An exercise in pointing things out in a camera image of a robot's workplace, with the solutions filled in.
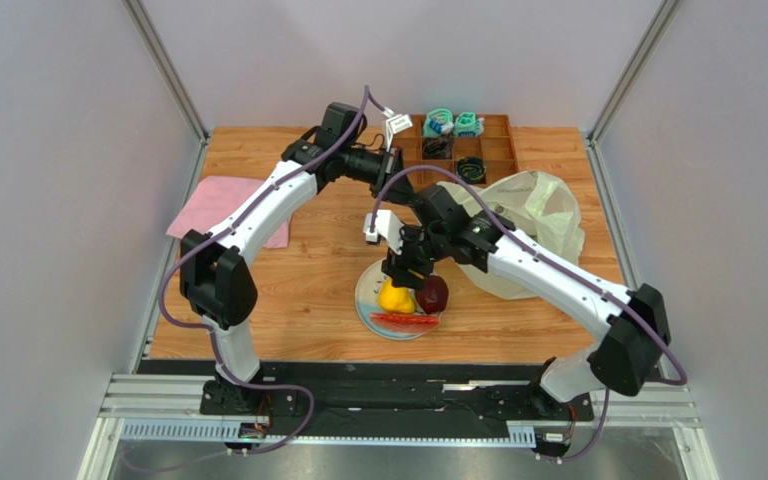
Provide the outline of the yellow fake lemon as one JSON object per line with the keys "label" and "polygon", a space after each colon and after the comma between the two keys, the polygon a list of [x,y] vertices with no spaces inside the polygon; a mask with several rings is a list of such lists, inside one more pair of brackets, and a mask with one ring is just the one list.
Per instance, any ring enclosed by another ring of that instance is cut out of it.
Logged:
{"label": "yellow fake lemon", "polygon": [[379,307],[388,313],[413,314],[417,304],[412,292],[406,287],[396,287],[391,278],[387,278],[381,285],[377,303]]}

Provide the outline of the dark red fake apple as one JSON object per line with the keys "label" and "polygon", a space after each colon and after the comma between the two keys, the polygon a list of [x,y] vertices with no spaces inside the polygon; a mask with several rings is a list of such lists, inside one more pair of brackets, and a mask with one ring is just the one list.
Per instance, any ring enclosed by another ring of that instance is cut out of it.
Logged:
{"label": "dark red fake apple", "polygon": [[448,306],[449,288],[442,277],[430,275],[425,279],[423,288],[414,291],[414,298],[426,315],[437,315]]}

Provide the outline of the red fake watermelon slice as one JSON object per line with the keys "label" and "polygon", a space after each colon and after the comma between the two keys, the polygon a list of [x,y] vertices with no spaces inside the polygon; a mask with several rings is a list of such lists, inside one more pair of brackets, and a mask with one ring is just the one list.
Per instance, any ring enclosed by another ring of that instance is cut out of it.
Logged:
{"label": "red fake watermelon slice", "polygon": [[424,335],[440,324],[436,316],[373,312],[369,320],[378,329],[396,335]]}

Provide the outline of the pale green avocado plastic bag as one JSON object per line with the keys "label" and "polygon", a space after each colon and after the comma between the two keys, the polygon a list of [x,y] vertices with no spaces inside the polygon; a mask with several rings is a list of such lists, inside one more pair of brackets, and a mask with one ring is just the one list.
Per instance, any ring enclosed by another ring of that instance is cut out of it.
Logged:
{"label": "pale green avocado plastic bag", "polygon": [[[456,183],[439,181],[468,214],[481,211],[475,199]],[[511,221],[539,246],[578,265],[585,241],[581,209],[574,194],[560,178],[541,171],[521,171],[474,191],[498,215]],[[502,300],[534,298],[536,293],[510,280],[457,265],[479,289]]]}

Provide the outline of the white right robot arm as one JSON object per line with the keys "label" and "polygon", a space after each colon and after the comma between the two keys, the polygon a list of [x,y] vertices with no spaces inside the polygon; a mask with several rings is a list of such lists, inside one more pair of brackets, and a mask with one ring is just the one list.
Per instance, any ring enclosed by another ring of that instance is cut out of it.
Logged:
{"label": "white right robot arm", "polygon": [[565,312],[594,339],[573,355],[545,362],[532,382],[539,395],[563,403],[600,388],[639,394],[671,341],[658,289],[646,283],[632,289],[590,274],[493,211],[468,213],[440,186],[416,194],[410,207],[415,225],[380,209],[364,221],[367,241],[388,245],[382,270],[394,285],[423,287],[444,259],[514,282]]}

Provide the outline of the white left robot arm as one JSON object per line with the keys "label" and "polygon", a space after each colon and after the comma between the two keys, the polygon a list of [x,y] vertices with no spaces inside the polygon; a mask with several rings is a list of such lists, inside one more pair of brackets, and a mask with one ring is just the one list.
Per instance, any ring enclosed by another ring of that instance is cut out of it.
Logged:
{"label": "white left robot arm", "polygon": [[406,204],[413,195],[407,181],[393,193],[383,187],[403,168],[393,137],[412,127],[407,114],[382,111],[383,143],[375,149],[357,145],[367,120],[350,105],[330,104],[319,125],[310,128],[282,153],[268,179],[226,219],[205,233],[189,231],[177,264],[181,295],[207,331],[216,358],[217,377],[244,392],[263,390],[251,338],[249,317],[258,292],[250,267],[270,237],[301,206],[329,183],[347,177],[369,185],[378,200]]}

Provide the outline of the white blue ceramic plate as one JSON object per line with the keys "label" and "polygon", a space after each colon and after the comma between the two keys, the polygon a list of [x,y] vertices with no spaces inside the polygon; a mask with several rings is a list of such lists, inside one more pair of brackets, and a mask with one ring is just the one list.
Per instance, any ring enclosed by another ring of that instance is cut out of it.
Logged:
{"label": "white blue ceramic plate", "polygon": [[388,340],[408,341],[435,330],[441,323],[443,311],[429,313],[416,300],[414,291],[407,289],[412,313],[387,310],[379,302],[381,290],[387,290],[388,277],[381,271],[382,259],[374,261],[359,277],[354,290],[354,305],[360,321],[373,333]]}

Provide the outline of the dark rolled sock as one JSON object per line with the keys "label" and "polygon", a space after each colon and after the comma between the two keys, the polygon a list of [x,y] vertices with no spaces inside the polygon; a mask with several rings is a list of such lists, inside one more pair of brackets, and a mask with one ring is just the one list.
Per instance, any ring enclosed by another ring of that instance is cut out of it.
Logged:
{"label": "dark rolled sock", "polygon": [[451,160],[454,139],[451,137],[426,137],[421,142],[423,160]]}

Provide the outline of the teal rolled sock left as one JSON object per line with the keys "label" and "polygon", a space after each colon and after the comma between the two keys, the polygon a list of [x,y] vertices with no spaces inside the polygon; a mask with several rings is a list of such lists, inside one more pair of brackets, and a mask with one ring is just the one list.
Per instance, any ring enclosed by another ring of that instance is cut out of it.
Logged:
{"label": "teal rolled sock left", "polygon": [[438,138],[449,135],[454,128],[454,117],[447,108],[437,108],[428,112],[422,125],[422,136]]}

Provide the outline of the teal rolled sock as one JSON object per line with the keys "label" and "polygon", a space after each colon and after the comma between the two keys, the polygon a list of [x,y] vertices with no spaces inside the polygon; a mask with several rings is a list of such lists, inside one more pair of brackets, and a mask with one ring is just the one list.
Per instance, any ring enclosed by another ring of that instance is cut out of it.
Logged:
{"label": "teal rolled sock", "polygon": [[485,131],[485,118],[475,112],[462,112],[453,123],[452,135],[456,137],[479,137]]}
{"label": "teal rolled sock", "polygon": [[447,108],[437,108],[428,112],[422,125],[422,136],[438,138],[449,135],[454,128],[454,117]]}

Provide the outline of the wooden compartment tray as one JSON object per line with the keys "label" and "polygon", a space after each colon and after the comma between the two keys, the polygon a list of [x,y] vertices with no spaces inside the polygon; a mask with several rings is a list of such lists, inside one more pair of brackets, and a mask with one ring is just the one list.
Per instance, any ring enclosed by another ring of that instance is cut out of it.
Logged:
{"label": "wooden compartment tray", "polygon": [[454,163],[465,156],[482,158],[487,167],[486,182],[472,185],[486,187],[498,180],[518,172],[518,160],[515,153],[509,118],[504,114],[479,114],[485,118],[485,131],[479,137],[452,137],[454,139],[451,160],[423,160],[421,153],[422,125],[424,114],[412,114],[413,127],[397,134],[393,145],[403,151],[405,167],[424,165],[434,166],[456,175]]}

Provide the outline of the teal rolled sock right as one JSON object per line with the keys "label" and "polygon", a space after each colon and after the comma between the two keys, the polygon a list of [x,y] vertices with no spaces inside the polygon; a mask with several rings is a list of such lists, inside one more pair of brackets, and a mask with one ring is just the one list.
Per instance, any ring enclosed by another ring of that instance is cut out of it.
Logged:
{"label": "teal rolled sock right", "polygon": [[462,112],[453,123],[452,135],[456,137],[479,137],[485,131],[485,118],[475,112]]}

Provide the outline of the pink folded t-shirt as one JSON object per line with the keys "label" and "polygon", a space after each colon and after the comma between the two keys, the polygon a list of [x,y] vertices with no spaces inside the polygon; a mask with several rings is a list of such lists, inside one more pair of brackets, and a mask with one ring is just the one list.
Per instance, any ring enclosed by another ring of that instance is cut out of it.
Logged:
{"label": "pink folded t-shirt", "polygon": [[182,239],[190,230],[206,233],[242,206],[263,183],[263,180],[245,177],[206,177],[198,183],[166,234]]}

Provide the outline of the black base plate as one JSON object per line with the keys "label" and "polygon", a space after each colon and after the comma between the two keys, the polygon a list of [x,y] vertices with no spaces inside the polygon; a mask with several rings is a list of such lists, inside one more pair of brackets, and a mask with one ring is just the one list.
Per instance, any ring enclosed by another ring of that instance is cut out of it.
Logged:
{"label": "black base plate", "polygon": [[203,386],[205,415],[273,420],[273,434],[310,421],[303,433],[324,437],[501,439],[510,421],[596,418],[587,396],[566,406],[537,406],[530,398],[535,364],[347,363],[266,361],[244,392],[218,377]]}

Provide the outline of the aluminium frame rail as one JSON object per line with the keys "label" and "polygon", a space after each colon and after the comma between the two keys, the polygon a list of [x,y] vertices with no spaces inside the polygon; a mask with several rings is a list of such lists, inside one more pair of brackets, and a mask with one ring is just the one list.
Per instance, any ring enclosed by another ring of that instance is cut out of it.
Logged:
{"label": "aluminium frame rail", "polygon": [[536,461],[591,427],[671,431],[690,479],[717,471],[685,387],[653,375],[633,397],[592,391],[540,407],[536,366],[268,362],[252,388],[224,385],[205,361],[149,361],[109,383],[80,467],[111,472],[122,439],[523,448]]}

